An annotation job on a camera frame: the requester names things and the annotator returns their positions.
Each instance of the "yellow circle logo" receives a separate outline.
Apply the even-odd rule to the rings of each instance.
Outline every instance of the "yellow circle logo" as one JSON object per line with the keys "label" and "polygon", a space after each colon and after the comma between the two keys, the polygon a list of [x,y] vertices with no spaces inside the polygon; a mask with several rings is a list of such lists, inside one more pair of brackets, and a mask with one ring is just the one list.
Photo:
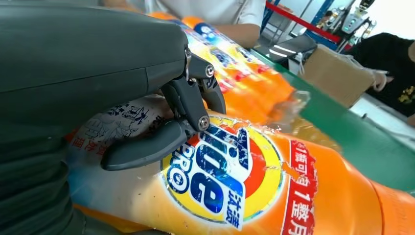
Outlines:
{"label": "yellow circle logo", "polygon": [[210,117],[211,125],[162,160],[167,190],[193,215],[237,229],[278,198],[284,175],[276,147],[251,127]]}

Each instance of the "white shirt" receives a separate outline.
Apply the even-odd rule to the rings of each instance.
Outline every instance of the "white shirt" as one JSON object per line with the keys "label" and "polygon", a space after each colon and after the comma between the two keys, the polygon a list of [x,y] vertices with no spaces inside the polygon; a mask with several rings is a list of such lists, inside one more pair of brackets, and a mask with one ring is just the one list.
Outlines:
{"label": "white shirt", "polygon": [[162,11],[178,18],[196,16],[208,24],[261,26],[266,0],[128,0],[145,13]]}

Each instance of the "metal screw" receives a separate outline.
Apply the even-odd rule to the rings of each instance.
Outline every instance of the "metal screw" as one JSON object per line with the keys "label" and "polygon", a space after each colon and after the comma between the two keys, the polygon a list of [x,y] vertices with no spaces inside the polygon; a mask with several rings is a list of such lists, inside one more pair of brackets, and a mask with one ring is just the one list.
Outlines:
{"label": "metal screw", "polygon": [[190,51],[189,48],[186,48],[184,51],[186,53],[186,56],[191,56],[192,55],[192,52]]}
{"label": "metal screw", "polygon": [[210,125],[210,120],[208,116],[203,116],[199,119],[199,128],[202,131],[205,131]]}
{"label": "metal screw", "polygon": [[207,77],[212,77],[213,74],[215,73],[215,69],[213,68],[212,65],[208,65],[206,66],[205,72],[206,72]]}

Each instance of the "person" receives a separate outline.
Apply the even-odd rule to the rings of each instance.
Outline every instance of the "person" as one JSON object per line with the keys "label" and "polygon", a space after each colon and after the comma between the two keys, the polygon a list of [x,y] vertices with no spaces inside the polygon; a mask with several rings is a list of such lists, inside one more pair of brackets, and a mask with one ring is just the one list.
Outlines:
{"label": "person", "polygon": [[367,93],[403,115],[415,113],[415,40],[380,33],[362,40],[346,54],[362,66],[388,72],[386,87]]}
{"label": "person", "polygon": [[196,16],[245,48],[259,39],[266,0],[101,0],[101,5],[178,18]]}

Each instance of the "product label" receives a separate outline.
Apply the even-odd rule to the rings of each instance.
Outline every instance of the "product label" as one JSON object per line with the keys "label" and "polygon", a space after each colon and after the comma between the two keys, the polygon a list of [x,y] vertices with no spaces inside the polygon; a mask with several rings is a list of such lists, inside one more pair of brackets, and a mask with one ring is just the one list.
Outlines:
{"label": "product label", "polygon": [[279,151],[264,135],[220,124],[226,121],[232,120],[211,117],[210,128],[166,157],[161,168],[180,207],[241,230],[278,199],[285,175]]}
{"label": "product label", "polygon": [[281,235],[312,235],[314,228],[313,200],[317,192],[315,159],[305,145],[291,141],[290,167],[300,177],[290,179],[285,219]]}
{"label": "product label", "polygon": [[102,156],[114,140],[154,131],[169,112],[164,98],[159,95],[117,105],[84,123],[69,139],[70,147]]}
{"label": "product label", "polygon": [[271,68],[250,54],[246,49],[235,43],[232,39],[218,32],[214,27],[207,23],[199,23],[194,27],[194,31],[199,33],[202,38],[218,46],[220,49],[230,53],[236,60],[244,63],[253,63],[259,65],[255,72],[263,73]]}
{"label": "product label", "polygon": [[216,79],[219,82],[219,87],[222,93],[232,90],[235,87],[236,82],[239,82],[250,75],[248,70],[238,68],[238,63],[234,59],[216,46],[213,46],[200,34],[185,25],[183,22],[179,20],[171,21],[178,24],[182,28],[183,32],[186,33],[190,50],[201,58],[212,63],[215,68]]}

